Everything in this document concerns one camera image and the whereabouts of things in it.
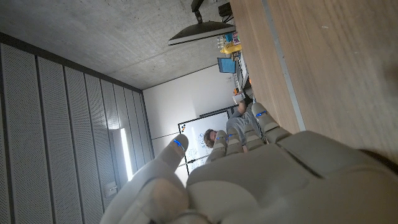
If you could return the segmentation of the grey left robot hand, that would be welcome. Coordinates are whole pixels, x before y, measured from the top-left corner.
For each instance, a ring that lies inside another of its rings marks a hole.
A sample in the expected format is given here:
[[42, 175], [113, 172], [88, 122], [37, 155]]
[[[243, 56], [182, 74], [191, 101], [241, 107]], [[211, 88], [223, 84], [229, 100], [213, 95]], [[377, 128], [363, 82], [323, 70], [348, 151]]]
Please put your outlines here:
[[102, 223], [396, 223], [397, 165], [312, 131], [291, 134], [260, 103], [261, 127], [246, 143], [220, 131], [186, 182], [176, 169], [188, 149], [179, 134], [139, 169]]

